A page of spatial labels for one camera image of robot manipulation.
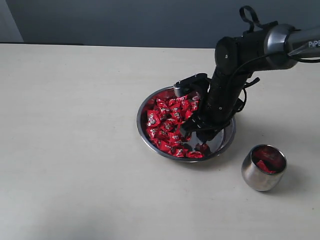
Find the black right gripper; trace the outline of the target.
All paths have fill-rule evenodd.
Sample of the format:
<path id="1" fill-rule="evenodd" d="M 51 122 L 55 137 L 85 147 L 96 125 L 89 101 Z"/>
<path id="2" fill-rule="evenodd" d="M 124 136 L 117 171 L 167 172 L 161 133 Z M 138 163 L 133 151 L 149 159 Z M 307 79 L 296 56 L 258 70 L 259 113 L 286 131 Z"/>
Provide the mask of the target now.
<path id="1" fill-rule="evenodd" d="M 207 144 L 210 150 L 220 147 L 220 131 L 229 126 L 232 118 L 244 108 L 244 101 L 240 98 L 225 100 L 218 104 L 202 100 L 196 110 L 179 127 L 182 137 L 186 138 L 196 132 L 197 144 Z"/>

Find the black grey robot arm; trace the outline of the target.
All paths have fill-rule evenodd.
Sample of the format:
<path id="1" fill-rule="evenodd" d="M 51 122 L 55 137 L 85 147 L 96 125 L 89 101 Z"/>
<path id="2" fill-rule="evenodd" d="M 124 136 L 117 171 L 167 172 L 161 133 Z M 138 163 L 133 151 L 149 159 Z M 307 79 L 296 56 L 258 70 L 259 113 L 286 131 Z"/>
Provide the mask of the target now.
<path id="1" fill-rule="evenodd" d="M 205 143 L 227 127 L 246 104 L 240 94 L 258 82 L 253 73 L 320 61 L 318 27 L 300 30 L 277 21 L 262 24 L 248 5 L 241 7 L 239 14 L 249 29 L 239 37 L 226 36 L 217 42 L 213 76 L 199 73 L 173 87 L 177 97 L 194 91 L 200 96 L 197 110 L 179 129 L 183 137 L 195 133 Z"/>

